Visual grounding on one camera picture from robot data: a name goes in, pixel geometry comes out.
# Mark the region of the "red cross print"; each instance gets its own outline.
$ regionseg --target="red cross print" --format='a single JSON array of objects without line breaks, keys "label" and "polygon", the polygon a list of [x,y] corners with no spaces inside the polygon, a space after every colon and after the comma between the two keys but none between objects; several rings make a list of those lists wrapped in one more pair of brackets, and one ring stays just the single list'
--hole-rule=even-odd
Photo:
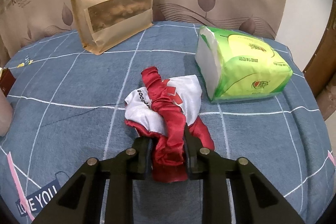
[{"label": "red cross print", "polygon": [[[164,85],[167,86],[170,79],[165,79],[162,81]],[[175,101],[176,104],[180,105],[183,103],[181,97],[176,92],[176,87],[174,86],[167,86],[167,93],[169,94],[169,97]]]}]

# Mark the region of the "pink stripe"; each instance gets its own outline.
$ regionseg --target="pink stripe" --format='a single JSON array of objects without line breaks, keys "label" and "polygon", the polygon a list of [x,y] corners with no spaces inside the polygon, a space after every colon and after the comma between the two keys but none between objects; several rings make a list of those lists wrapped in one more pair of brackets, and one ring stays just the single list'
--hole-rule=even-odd
[{"label": "pink stripe", "polygon": [[19,197],[20,197],[20,202],[21,202],[22,206],[24,207],[24,209],[26,210],[26,212],[28,213],[28,215],[30,217],[30,220],[33,221],[35,219],[35,217],[32,215],[32,213],[30,211],[30,207],[28,205],[28,201],[27,201],[27,199],[26,199],[26,197],[23,193],[23,190],[22,190],[22,187],[21,187],[21,184],[20,184],[20,181],[19,181],[19,177],[17,176],[17,173],[16,173],[15,168],[14,168],[14,163],[13,163],[11,152],[8,153],[7,160],[8,160],[10,172],[12,173],[12,177],[13,177],[13,180],[14,180],[14,183],[15,183],[15,186],[16,186],[16,190],[17,190],[17,192],[19,194]]},{"label": "pink stripe", "polygon": [[336,166],[335,159],[334,159],[333,155],[330,153],[329,150],[328,150],[328,158],[330,158],[330,160],[332,161],[332,163],[334,164],[334,166]]}]

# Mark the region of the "white grid lines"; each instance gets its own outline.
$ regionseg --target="white grid lines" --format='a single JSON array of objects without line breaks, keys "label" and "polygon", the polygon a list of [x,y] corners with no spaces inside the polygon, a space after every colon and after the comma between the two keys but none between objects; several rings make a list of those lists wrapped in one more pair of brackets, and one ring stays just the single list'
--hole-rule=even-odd
[{"label": "white grid lines", "polygon": [[[33,97],[25,97],[25,96],[16,96],[16,95],[8,95],[8,97],[13,97],[13,98],[22,98],[22,99],[26,99],[26,100],[34,100],[37,102],[41,102],[41,103],[45,103],[45,104],[49,104],[49,102],[44,101],[44,100],[40,100],[37,98],[33,98]],[[55,103],[55,102],[51,102],[51,105],[57,105],[57,106],[65,106],[65,107],[72,107],[72,108],[82,108],[82,109],[94,109],[94,108],[110,108],[110,109],[115,109],[117,108],[118,110],[125,110],[125,108],[123,107],[115,107],[115,106],[79,106],[79,105],[71,105],[71,104],[63,104],[63,103]],[[211,111],[211,112],[201,112],[199,113],[200,116],[204,116],[204,115],[214,115],[214,114],[226,114],[226,115],[236,115],[236,116],[254,116],[254,115],[272,115],[272,114],[280,114],[280,113],[292,113],[297,109],[303,108],[307,111],[310,112],[314,112],[314,111],[320,111],[319,109],[307,109],[304,106],[298,106],[294,109],[292,109],[291,111],[275,111],[275,112],[264,112],[264,113],[235,113],[235,112],[216,112],[216,111]]]},{"label": "white grid lines", "polygon": [[304,76],[302,76],[302,75],[298,75],[298,74],[296,74],[296,73],[293,73],[294,75],[297,75],[297,76],[300,76],[300,77],[302,77],[302,78],[304,78]]},{"label": "white grid lines", "polygon": [[[127,81],[128,75],[129,75],[129,72],[130,72],[130,70],[131,70],[131,66],[132,66],[133,59],[134,59],[134,57],[135,57],[135,55],[136,55],[136,53],[137,53],[137,51],[138,51],[139,44],[140,44],[140,42],[141,42],[141,40],[142,40],[143,35],[145,34],[145,32],[146,32],[146,30],[143,31],[143,33],[142,33],[142,35],[141,35],[141,37],[140,37],[140,40],[139,40],[139,42],[138,42],[138,44],[137,44],[137,46],[136,46],[136,49],[135,49],[135,51],[134,51],[134,54],[133,54],[133,56],[132,56],[132,58],[131,58],[131,60],[130,60],[130,62],[129,62],[128,69],[127,69],[127,73],[126,73],[126,76],[125,76],[125,78],[124,78],[124,82],[123,82],[123,85],[122,85],[122,87],[121,87],[121,90],[120,90],[120,93],[119,93],[119,96],[118,96],[116,105],[118,105],[119,102],[120,102],[120,100],[121,100],[121,96],[122,96],[122,94],[123,94],[123,91],[124,91],[124,88],[125,88],[125,84],[126,84],[126,81]],[[108,135],[107,135],[106,143],[105,143],[105,149],[104,149],[103,160],[106,159],[107,150],[108,150],[108,148],[109,148],[110,137],[111,137],[111,133],[112,133],[112,127],[113,127],[113,123],[114,123],[115,116],[116,116],[116,109],[113,111],[113,115],[112,115],[112,118],[111,118],[110,129],[109,129],[109,133],[108,133]]]},{"label": "white grid lines", "polygon": [[[290,81],[292,82],[292,84],[294,85],[295,89],[296,89],[297,92],[299,93],[299,95],[300,95],[302,101],[304,102],[304,104],[307,106],[307,103],[306,103],[305,99],[302,97],[302,95],[301,95],[301,93],[299,92],[298,88],[296,87],[295,83],[292,81],[292,79],[291,79]],[[322,153],[324,154],[325,151],[323,150],[323,144],[322,144],[322,140],[321,140],[321,136],[320,136],[320,131],[317,129],[316,123],[315,123],[314,118],[313,118],[313,116],[311,115],[311,113],[310,113],[310,117],[311,117],[311,119],[312,119],[312,121],[313,121],[313,123],[314,123],[314,127],[315,127],[315,130],[316,130],[316,133],[317,133],[317,135],[319,136],[319,140],[320,140],[320,144],[321,144],[321,151],[322,151]],[[327,174],[327,169],[326,169],[326,168],[325,168],[325,180],[326,180],[326,182],[327,182],[327,186],[329,186],[329,185],[328,185],[328,174]],[[327,187],[327,189],[325,190],[325,191],[326,191],[326,192],[325,192],[325,199],[327,198],[327,190],[328,190],[328,187]]]},{"label": "white grid lines", "polygon": [[196,26],[195,26],[195,24],[193,24],[193,26],[194,26],[195,33],[196,33],[196,35],[197,35],[197,37],[198,37],[198,33],[197,33],[197,31],[196,31]]},{"label": "white grid lines", "polygon": [[[43,47],[46,46],[46,45],[48,45],[48,43],[44,44],[41,48],[39,48],[39,49],[36,51],[36,53],[34,54],[34,57],[33,57],[33,58],[35,58],[36,55],[40,52],[40,50],[42,50]],[[17,77],[16,82],[18,81],[18,79],[19,79],[19,77],[21,76],[21,74],[23,74],[23,72],[25,71],[25,69],[26,69],[26,66],[24,67],[24,69],[22,70],[22,72],[20,73],[20,75]]]},{"label": "white grid lines", "polygon": [[50,99],[50,102],[48,103],[48,105],[47,105],[45,111],[43,112],[43,115],[42,115],[42,118],[41,118],[39,127],[37,128],[37,132],[36,132],[36,135],[35,135],[35,139],[34,139],[34,141],[33,141],[33,146],[32,146],[32,148],[31,148],[31,152],[30,152],[29,164],[28,164],[28,171],[27,171],[27,180],[26,180],[26,191],[25,191],[25,195],[27,195],[27,190],[28,190],[28,177],[29,177],[29,171],[30,171],[30,166],[31,166],[31,162],[32,162],[33,150],[34,150],[34,147],[35,147],[35,143],[36,143],[37,136],[38,136],[38,134],[39,134],[39,131],[40,131],[40,128],[41,128],[41,125],[42,125],[43,118],[44,118],[44,116],[45,116],[45,114],[46,114],[46,112],[47,112],[47,110],[48,110],[48,108],[49,108],[49,106],[50,106],[50,103],[53,101],[53,99],[54,99],[54,97],[55,97],[55,95],[56,95],[56,93],[57,93],[59,87],[62,85],[64,79],[68,76],[69,72],[70,72],[71,69],[73,68],[73,66],[74,66],[74,64],[75,64],[75,62],[76,62],[76,60],[77,60],[77,58],[79,57],[79,55],[80,55],[80,54],[78,54],[78,55],[76,56],[76,58],[75,58],[75,60],[73,61],[73,63],[72,63],[72,65],[71,65],[70,69],[69,69],[68,72],[65,74],[65,76],[64,76],[63,79],[62,79],[62,81],[59,83],[59,85],[58,85],[58,87],[56,88],[56,90],[55,90],[53,96],[52,96],[51,99]]},{"label": "white grid lines", "polygon": [[196,29],[199,29],[199,27],[188,27],[188,26],[179,26],[179,25],[171,25],[171,24],[153,25],[152,27],[162,27],[162,26],[173,26],[173,27],[181,27],[181,28],[196,28]]},{"label": "white grid lines", "polygon": [[[62,44],[63,44],[63,42],[65,41],[65,40],[67,40],[67,38],[69,37],[69,35],[70,34],[68,34],[68,35],[66,35],[66,38],[62,41],[62,43],[61,44],[59,44],[56,48],[55,48],[55,50],[49,55],[49,57],[58,49],[58,47],[59,46],[61,46]],[[27,83],[27,85],[25,86],[25,88],[23,89],[23,91],[22,91],[22,93],[21,93],[21,96],[23,95],[23,93],[25,92],[25,90],[26,90],[26,88],[28,87],[28,85],[30,84],[30,82],[31,82],[31,80],[35,77],[35,75],[42,69],[42,67],[44,66],[44,64],[47,62],[47,60],[45,60],[44,62],[43,62],[43,64],[41,65],[41,67],[37,70],[37,72],[33,75],[33,77],[31,77],[30,78],[30,80],[28,81],[28,83]],[[2,145],[5,143],[5,141],[7,140],[7,137],[8,137],[8,134],[6,135],[6,137],[5,137],[5,140],[2,142]]]},{"label": "white grid lines", "polygon": [[70,35],[70,34],[73,34],[73,33],[78,33],[78,32],[71,32],[71,33],[67,33],[67,34],[64,34],[64,35],[60,35],[59,37],[52,37],[48,40],[44,40],[44,41],[40,41],[40,42],[36,42],[34,45],[32,45],[31,47],[27,47],[27,48],[23,48],[21,50],[19,50],[18,52],[22,52],[24,50],[28,50],[29,48],[32,48],[32,47],[35,47],[36,45],[40,44],[40,43],[44,43],[44,42],[48,42],[50,40],[53,40],[53,39],[56,39],[56,38],[60,38],[60,37],[64,37],[64,36],[67,36],[67,35]]},{"label": "white grid lines", "polygon": [[275,111],[275,112],[261,112],[261,113],[235,113],[235,112],[215,112],[215,111],[211,111],[211,112],[201,112],[199,115],[203,116],[203,115],[213,115],[213,114],[227,114],[227,115],[236,115],[236,116],[255,116],[255,115],[272,115],[272,114],[280,114],[280,113],[292,113],[293,111],[303,108],[307,111],[310,112],[314,112],[314,111],[320,111],[319,109],[307,109],[304,106],[298,106],[295,109],[291,110],[291,111],[287,111],[287,110],[283,110],[283,111]]},{"label": "white grid lines", "polygon": [[321,171],[321,169],[323,168],[323,166],[325,165],[326,161],[327,161],[328,157],[325,158],[322,166],[313,174],[311,174],[310,176],[306,177],[304,181],[302,181],[301,184],[299,184],[298,186],[296,186],[293,190],[291,190],[289,193],[285,194],[283,197],[285,198],[286,196],[290,195],[291,193],[295,192],[298,188],[302,187],[302,185],[311,177],[315,176],[319,171]]},{"label": "white grid lines", "polygon": [[[282,109],[282,106],[278,100],[278,98],[275,96],[275,99],[277,100],[279,106],[280,106],[280,109],[281,111],[283,112],[283,109]],[[301,164],[300,164],[300,158],[299,158],[299,153],[297,152],[297,149],[296,149],[296,146],[295,146],[295,143],[294,143],[294,140],[293,140],[293,136],[292,136],[292,132],[291,132],[291,129],[289,128],[289,124],[288,124],[288,121],[287,121],[287,118],[286,118],[286,115],[285,113],[283,112],[283,117],[285,119],[285,122],[286,122],[286,125],[287,125],[287,128],[288,128],[288,132],[289,132],[289,136],[291,137],[291,141],[292,141],[292,144],[293,144],[293,147],[294,147],[294,150],[295,150],[295,153],[296,153],[296,157],[297,157],[297,161],[298,161],[298,164],[299,164],[299,170],[300,170],[300,182],[301,182],[301,208],[300,208],[300,212],[302,211],[302,206],[303,206],[303,183],[302,183],[302,170],[301,170]]]},{"label": "white grid lines", "polygon": [[[34,100],[34,101],[37,101],[37,102],[49,104],[49,102],[47,102],[47,101],[36,99],[36,98],[32,98],[32,97],[15,96],[15,95],[8,95],[8,96],[9,97],[14,97],[14,98],[24,98],[26,100]],[[110,109],[115,109],[115,108],[117,108],[119,110],[125,110],[125,108],[123,108],[123,107],[115,107],[115,106],[107,106],[107,105],[103,105],[103,106],[78,106],[78,105],[60,104],[60,103],[53,103],[53,102],[50,102],[50,104],[51,105],[55,105],[55,106],[65,106],[65,107],[81,108],[81,109],[95,109],[95,108],[110,108]]]},{"label": "white grid lines", "polygon": [[274,50],[278,51],[278,52],[284,52],[284,53],[288,53],[288,52],[285,52],[285,51],[282,51],[282,50],[278,50],[277,48],[273,48]]},{"label": "white grid lines", "polygon": [[[0,145],[0,149],[1,151],[7,156],[7,153],[2,149],[1,145]],[[39,186],[36,182],[34,182],[31,178],[29,178],[19,167],[17,167],[15,164],[14,164],[14,167],[22,174],[24,175],[26,178],[28,178],[28,180],[30,180],[33,184],[35,184],[36,187],[38,187],[39,189],[41,189],[42,187]]]},{"label": "white grid lines", "polygon": [[[135,50],[132,50],[132,51],[110,51],[110,52],[103,52],[102,54],[112,54],[112,53],[121,53],[121,52],[135,52]],[[176,53],[191,54],[191,55],[195,55],[196,54],[194,52],[183,52],[183,51],[173,51],[173,50],[137,50],[137,52],[176,52]],[[71,53],[71,54],[64,54],[64,55],[53,56],[53,57],[49,56],[48,58],[34,60],[31,63],[33,64],[33,63],[40,62],[40,61],[46,61],[46,60],[49,60],[49,59],[57,59],[57,58],[65,57],[65,56],[76,55],[76,54],[79,54],[79,53],[80,52],[74,52],[74,53]],[[93,53],[91,53],[91,52],[82,52],[82,54],[90,54],[90,55],[92,55]]]},{"label": "white grid lines", "polygon": [[[220,118],[222,121],[222,127],[223,127],[223,134],[224,134],[224,141],[225,141],[225,147],[226,147],[226,158],[230,158],[230,149],[229,149],[229,143],[227,139],[227,134],[226,134],[226,126],[225,126],[225,121],[224,121],[224,116],[223,112],[221,110],[221,106],[217,103],[217,107],[220,113]],[[227,190],[229,194],[229,200],[230,200],[230,211],[231,211],[231,224],[236,224],[236,215],[235,215],[235,206],[233,202],[233,196],[232,196],[232,190],[231,190],[231,184],[229,180],[227,181]]]}]

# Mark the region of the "metal rivet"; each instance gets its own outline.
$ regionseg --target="metal rivet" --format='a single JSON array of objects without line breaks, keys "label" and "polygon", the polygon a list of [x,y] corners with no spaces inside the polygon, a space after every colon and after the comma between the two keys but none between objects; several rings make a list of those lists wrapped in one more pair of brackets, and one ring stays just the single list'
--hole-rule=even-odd
[{"label": "metal rivet", "polygon": [[199,151],[200,151],[201,154],[203,154],[203,155],[207,155],[207,154],[210,153],[210,150],[209,150],[208,148],[206,148],[206,147],[201,148]]},{"label": "metal rivet", "polygon": [[238,162],[241,164],[241,165],[247,165],[249,163],[248,159],[246,158],[240,158],[238,160]]},{"label": "metal rivet", "polygon": [[88,165],[95,165],[97,163],[97,159],[96,158],[89,158],[87,160],[87,164]]},{"label": "metal rivet", "polygon": [[136,153],[136,150],[134,148],[129,148],[126,150],[127,155],[134,155]]}]

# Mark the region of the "red satin cloth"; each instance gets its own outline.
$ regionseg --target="red satin cloth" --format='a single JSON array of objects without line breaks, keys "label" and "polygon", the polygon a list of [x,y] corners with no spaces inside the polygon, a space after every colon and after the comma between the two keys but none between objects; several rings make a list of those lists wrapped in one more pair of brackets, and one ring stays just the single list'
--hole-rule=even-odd
[{"label": "red satin cloth", "polygon": [[[149,67],[142,73],[142,80],[147,88],[148,96],[152,100],[151,108],[159,113],[166,124],[167,137],[158,132],[149,132],[141,124],[125,120],[126,125],[134,127],[141,136],[157,139],[157,145],[152,155],[152,176],[160,182],[175,182],[187,180],[183,158],[183,135],[186,119],[182,109],[175,105],[168,95],[167,85],[162,82],[156,67]],[[214,150],[208,128],[200,117],[189,126],[192,136],[198,137],[203,146]]]}]

